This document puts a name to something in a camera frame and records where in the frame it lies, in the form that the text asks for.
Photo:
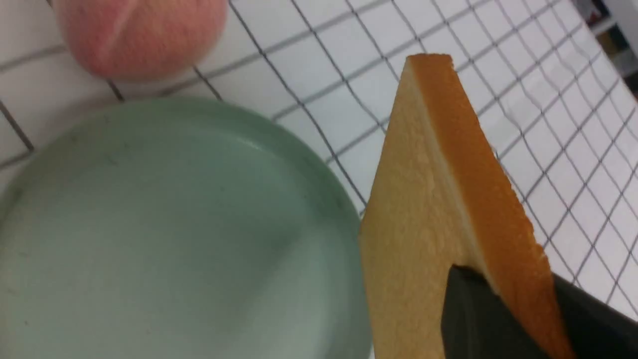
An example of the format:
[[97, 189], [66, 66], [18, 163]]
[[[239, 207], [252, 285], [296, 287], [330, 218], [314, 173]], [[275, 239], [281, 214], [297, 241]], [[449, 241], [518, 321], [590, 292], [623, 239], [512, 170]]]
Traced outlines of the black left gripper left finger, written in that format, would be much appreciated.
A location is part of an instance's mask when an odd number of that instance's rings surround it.
[[482, 275], [451, 266], [441, 319], [447, 359], [548, 358]]

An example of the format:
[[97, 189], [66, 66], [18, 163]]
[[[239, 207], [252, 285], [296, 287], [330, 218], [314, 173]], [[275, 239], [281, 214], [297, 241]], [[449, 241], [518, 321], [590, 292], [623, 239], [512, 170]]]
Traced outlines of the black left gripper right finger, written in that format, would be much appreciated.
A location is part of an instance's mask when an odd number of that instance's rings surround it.
[[636, 359], [637, 322], [554, 274], [554, 289], [577, 359]]

